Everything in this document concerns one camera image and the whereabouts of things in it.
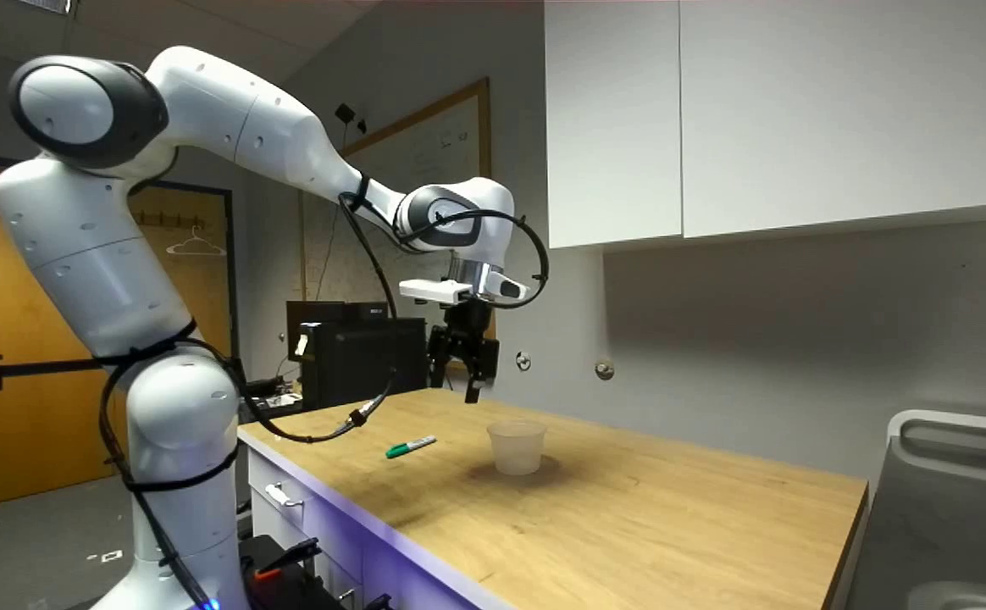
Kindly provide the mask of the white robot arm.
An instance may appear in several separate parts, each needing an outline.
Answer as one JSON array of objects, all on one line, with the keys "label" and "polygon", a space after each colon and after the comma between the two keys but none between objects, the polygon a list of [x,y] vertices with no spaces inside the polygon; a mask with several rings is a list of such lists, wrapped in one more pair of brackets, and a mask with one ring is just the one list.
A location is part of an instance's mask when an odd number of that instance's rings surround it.
[{"label": "white robot arm", "polygon": [[397,195],[354,169],[318,115],[277,85],[198,49],[153,65],[43,53],[11,78],[11,113],[39,154],[0,174],[0,218],[31,275],[94,357],[116,364],[137,500],[137,559],[94,610],[249,610],[237,548],[241,389],[195,337],[195,315],[128,215],[128,190],[208,149],[335,199],[414,251],[451,251],[423,301],[520,305],[505,275],[512,195],[486,178]]}]

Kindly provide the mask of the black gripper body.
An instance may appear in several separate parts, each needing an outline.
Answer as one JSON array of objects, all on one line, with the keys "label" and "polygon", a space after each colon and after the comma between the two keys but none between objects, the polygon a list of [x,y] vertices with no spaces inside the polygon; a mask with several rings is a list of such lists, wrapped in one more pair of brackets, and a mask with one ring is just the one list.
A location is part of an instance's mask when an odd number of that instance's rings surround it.
[{"label": "black gripper body", "polygon": [[492,309],[486,301],[448,305],[443,323],[431,328],[431,361],[458,361],[472,380],[492,380],[500,372],[500,341],[490,337]]}]

